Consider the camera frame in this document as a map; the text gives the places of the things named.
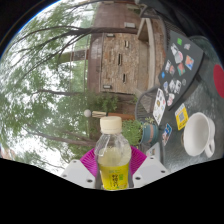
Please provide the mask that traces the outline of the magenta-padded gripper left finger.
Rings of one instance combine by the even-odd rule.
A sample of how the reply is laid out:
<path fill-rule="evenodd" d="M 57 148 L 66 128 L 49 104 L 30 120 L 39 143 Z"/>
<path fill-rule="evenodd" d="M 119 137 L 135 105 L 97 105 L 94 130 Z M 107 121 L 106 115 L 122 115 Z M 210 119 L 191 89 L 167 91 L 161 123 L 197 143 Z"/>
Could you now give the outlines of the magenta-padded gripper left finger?
<path fill-rule="evenodd" d="M 61 177 L 84 188 L 99 189 L 100 174 L 94 150 L 89 150 L 80 160 L 73 159 Z"/>

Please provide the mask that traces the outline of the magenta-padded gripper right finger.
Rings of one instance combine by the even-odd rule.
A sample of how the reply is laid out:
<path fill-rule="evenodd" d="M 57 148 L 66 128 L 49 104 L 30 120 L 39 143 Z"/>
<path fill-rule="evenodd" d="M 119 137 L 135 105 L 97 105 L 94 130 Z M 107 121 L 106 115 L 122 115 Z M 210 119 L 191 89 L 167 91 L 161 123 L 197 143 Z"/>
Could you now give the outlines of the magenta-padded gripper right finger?
<path fill-rule="evenodd" d="M 155 156 L 146 156 L 139 149 L 131 147 L 128 183 L 130 188 L 140 188 L 169 174 Z"/>

